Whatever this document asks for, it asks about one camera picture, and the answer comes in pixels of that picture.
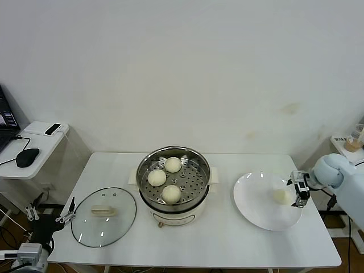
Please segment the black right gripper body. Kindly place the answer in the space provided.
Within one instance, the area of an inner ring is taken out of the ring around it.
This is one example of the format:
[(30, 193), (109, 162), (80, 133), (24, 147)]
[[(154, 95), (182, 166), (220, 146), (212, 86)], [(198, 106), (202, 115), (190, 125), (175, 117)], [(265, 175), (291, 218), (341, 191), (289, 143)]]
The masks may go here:
[(306, 181), (296, 181), (295, 191), (297, 201), (307, 201), (310, 198), (310, 191)]

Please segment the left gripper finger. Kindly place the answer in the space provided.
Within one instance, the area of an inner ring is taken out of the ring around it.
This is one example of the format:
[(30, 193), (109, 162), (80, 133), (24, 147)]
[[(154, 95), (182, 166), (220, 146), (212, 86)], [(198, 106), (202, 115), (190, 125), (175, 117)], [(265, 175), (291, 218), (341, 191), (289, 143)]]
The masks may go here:
[(36, 220), (40, 219), (38, 212), (37, 212), (37, 207), (40, 204), (43, 195), (44, 195), (44, 193), (41, 193), (36, 199), (34, 199), (31, 203), (29, 203), (25, 207), (27, 219), (29, 221), (34, 221), (34, 220), (36, 221)]
[(60, 223), (60, 224), (67, 224), (69, 221), (71, 221), (74, 217), (76, 216), (76, 210), (75, 210), (75, 198), (72, 197), (72, 201), (70, 203), (68, 212), (63, 215), (58, 217), (57, 219), (55, 219), (56, 223)]

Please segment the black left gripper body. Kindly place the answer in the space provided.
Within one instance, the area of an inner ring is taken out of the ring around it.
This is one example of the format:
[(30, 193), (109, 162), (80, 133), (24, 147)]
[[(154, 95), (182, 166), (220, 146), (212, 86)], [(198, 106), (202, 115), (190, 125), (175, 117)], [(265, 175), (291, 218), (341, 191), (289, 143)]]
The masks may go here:
[(41, 214), (38, 220), (30, 221), (32, 236), (31, 243), (50, 243), (54, 232), (64, 228), (64, 223), (56, 221), (57, 217)]

